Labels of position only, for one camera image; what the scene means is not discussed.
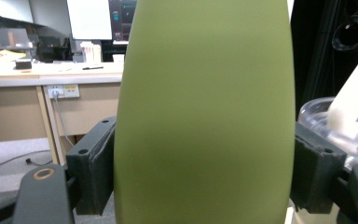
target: wall socket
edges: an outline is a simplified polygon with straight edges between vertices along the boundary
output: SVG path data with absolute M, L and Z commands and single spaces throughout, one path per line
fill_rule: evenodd
M 79 87 L 77 84 L 48 86 L 48 97 L 50 99 L 54 99 L 56 94 L 58 99 L 80 97 Z

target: transparent cup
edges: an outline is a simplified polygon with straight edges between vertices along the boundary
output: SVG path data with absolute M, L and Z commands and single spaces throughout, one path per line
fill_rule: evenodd
M 351 170 L 353 165 L 358 164 L 358 136 L 348 137 L 326 126 L 327 111 L 334 99 L 334 97 L 325 97 L 307 102 L 300 109 L 298 123 L 347 152 L 345 167 Z

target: beige panel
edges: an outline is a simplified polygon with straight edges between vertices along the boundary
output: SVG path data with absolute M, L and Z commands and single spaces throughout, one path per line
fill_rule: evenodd
M 0 88 L 0 141 L 47 137 L 36 87 Z
M 115 116 L 119 87 L 119 83 L 79 85 L 79 98 L 59 99 L 58 104 L 66 134 L 88 133 L 102 119 Z M 51 103 L 54 107 L 59 135 L 64 136 L 56 103 L 54 100 Z

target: desk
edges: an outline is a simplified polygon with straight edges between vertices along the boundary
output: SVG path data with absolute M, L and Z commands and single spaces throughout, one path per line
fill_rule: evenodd
M 0 71 L 0 141 L 46 137 L 54 163 L 65 164 L 70 149 L 64 139 L 54 101 L 47 85 L 78 84 L 80 97 L 59 99 L 67 135 L 87 133 L 98 121 L 115 116 L 123 63 L 87 65 L 33 64 L 33 69 Z

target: pen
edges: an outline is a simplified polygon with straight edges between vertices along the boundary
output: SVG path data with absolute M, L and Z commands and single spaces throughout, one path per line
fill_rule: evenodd
M 100 69 L 100 68 L 103 68 L 103 67 L 102 66 L 101 67 L 85 67 L 85 68 L 83 68 L 83 70 Z

